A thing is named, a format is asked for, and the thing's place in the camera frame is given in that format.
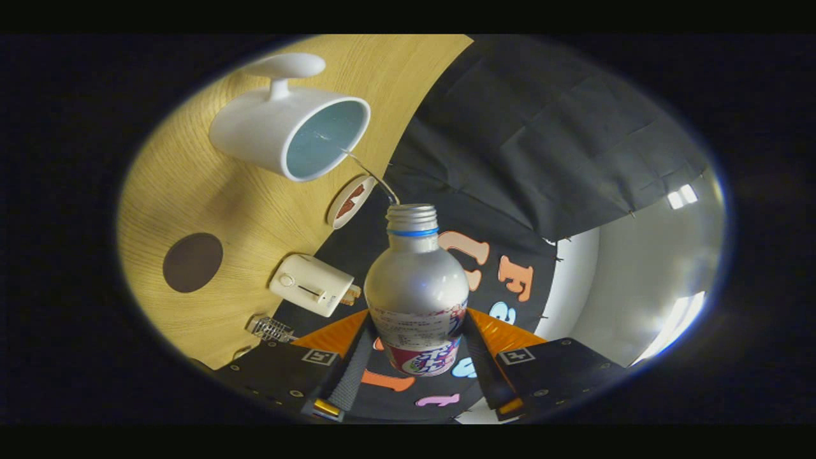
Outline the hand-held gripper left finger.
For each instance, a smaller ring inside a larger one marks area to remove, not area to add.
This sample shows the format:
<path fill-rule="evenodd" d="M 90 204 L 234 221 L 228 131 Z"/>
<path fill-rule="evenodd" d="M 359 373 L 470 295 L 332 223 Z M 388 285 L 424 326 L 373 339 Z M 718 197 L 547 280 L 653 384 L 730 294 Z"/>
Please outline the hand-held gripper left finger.
<path fill-rule="evenodd" d="M 259 344 L 214 374 L 291 418 L 344 421 L 358 398 L 374 340 L 373 320 L 361 311 L 291 343 Z"/>

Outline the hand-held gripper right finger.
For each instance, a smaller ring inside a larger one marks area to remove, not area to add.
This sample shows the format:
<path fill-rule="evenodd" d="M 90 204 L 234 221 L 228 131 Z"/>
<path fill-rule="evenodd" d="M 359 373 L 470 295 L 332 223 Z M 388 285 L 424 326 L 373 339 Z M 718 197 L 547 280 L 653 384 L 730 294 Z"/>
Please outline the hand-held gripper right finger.
<path fill-rule="evenodd" d="M 482 395 L 499 421 L 545 421 L 621 384 L 629 369 L 573 337 L 545 340 L 477 310 L 464 319 Z"/>

